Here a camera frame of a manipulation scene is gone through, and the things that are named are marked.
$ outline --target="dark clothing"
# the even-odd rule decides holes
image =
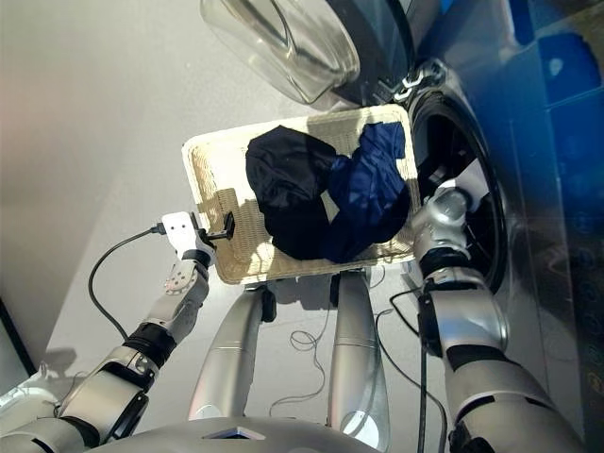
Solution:
[[[335,160],[328,190],[340,212],[323,240],[324,258],[350,261],[372,243],[390,241],[405,224],[409,189],[396,168],[404,142],[400,123],[366,125],[352,158]]]
[[[279,126],[250,141],[247,180],[273,245],[298,260],[322,258],[329,228],[321,193],[336,151],[314,137]]]
[[[250,141],[245,171],[273,245],[298,260],[348,262],[390,241],[410,205],[396,168],[404,142],[400,123],[366,125],[352,158],[283,126]],[[327,188],[340,209],[331,225],[321,200]]]

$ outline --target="metal hinge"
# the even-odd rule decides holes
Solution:
[[[436,87],[445,81],[445,68],[437,60],[428,60],[403,78],[403,87],[394,94],[397,104],[406,104],[415,94],[427,87]]]

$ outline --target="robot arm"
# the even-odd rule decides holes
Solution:
[[[229,237],[199,230],[187,212],[162,217],[178,261],[139,327],[65,398],[59,416],[41,419],[0,439],[2,451],[79,452],[132,433],[148,403],[146,393],[174,348],[193,330],[208,295],[214,262],[210,239]]]
[[[467,206],[465,194],[441,189],[411,222],[424,275],[420,335],[445,363],[451,451],[583,451],[538,382],[504,354],[506,320],[465,249]]]

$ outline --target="blue clothing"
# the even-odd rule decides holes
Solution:
[[[331,165],[328,192],[340,212],[322,241],[322,253],[348,262],[372,243],[385,243],[407,220],[409,189],[398,173],[405,134],[400,123],[366,125],[352,158]]]

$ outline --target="wicker basket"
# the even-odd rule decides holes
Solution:
[[[204,227],[222,229],[224,216],[230,211],[235,216],[233,239],[217,242],[216,267],[220,279],[231,284],[252,283],[411,260],[411,232],[407,226],[389,242],[372,245],[347,264],[328,260],[295,260],[285,255],[271,244],[271,236],[264,229],[264,218],[245,174],[245,152],[249,141],[279,125],[311,134],[331,144],[339,154],[350,156],[359,145],[365,124],[395,121],[402,124],[406,136],[405,158],[397,162],[397,167],[409,184],[410,211],[413,213],[420,206],[417,170],[409,117],[398,106],[355,109],[237,127],[200,135],[186,142],[182,150],[183,159]],[[327,215],[332,219],[338,209],[327,193],[322,198]]]

